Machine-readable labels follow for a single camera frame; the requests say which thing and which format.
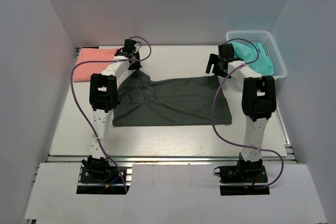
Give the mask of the dark grey t-shirt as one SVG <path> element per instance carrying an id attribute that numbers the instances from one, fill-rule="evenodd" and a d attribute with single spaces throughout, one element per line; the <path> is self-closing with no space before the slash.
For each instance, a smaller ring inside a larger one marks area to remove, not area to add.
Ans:
<path id="1" fill-rule="evenodd" d="M 119 86 L 115 127 L 211 125 L 212 104 L 219 87 L 216 76 L 152 81 L 135 71 Z M 215 123 L 230 125 L 232 115 L 223 93 L 215 105 Z"/>

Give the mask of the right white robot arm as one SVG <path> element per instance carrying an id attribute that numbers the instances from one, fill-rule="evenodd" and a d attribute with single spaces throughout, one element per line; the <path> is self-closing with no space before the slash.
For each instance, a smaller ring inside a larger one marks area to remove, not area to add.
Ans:
<path id="1" fill-rule="evenodd" d="M 263 76 L 242 58 L 236 58 L 234 47 L 226 42 L 218 46 L 218 54 L 210 54 L 206 73 L 212 72 L 223 77 L 223 81 L 234 78 L 243 86 L 241 107 L 246 116 L 244 143 L 238 144 L 224 139 L 215 126 L 215 105 L 217 96 L 222 92 L 221 83 L 212 104 L 212 127 L 215 134 L 225 143 L 240 147 L 237 175 L 247 182 L 256 175 L 262 166 L 262 142 L 266 125 L 277 107 L 275 80 L 273 76 Z"/>

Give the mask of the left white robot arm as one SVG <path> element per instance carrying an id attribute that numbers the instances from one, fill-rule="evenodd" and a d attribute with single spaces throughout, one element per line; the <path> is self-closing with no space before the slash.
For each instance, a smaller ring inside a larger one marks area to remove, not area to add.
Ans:
<path id="1" fill-rule="evenodd" d="M 101 149 L 103 141 L 108 138 L 113 110 L 120 103 L 118 98 L 117 80 L 127 70 L 139 70 L 142 45 L 135 37 L 124 41 L 124 46 L 114 55 L 114 62 L 100 73 L 94 73 L 90 78 L 89 103 L 93 111 L 93 128 L 90 155 L 94 158 L 104 158 Z"/>

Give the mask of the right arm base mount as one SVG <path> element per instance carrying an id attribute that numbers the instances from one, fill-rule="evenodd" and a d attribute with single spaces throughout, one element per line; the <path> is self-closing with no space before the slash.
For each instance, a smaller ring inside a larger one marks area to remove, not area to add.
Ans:
<path id="1" fill-rule="evenodd" d="M 219 177 L 221 196 L 269 195 L 268 177 L 263 164 L 246 165 L 238 161 L 236 165 L 217 166 L 213 170 Z"/>

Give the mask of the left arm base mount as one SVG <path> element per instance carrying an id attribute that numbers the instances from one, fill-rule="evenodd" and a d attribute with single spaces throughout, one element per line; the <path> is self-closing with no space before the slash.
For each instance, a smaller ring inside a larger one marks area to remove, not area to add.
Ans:
<path id="1" fill-rule="evenodd" d="M 131 170 L 115 167 L 107 158 L 89 156 L 81 161 L 78 195 L 125 195 L 131 184 Z"/>

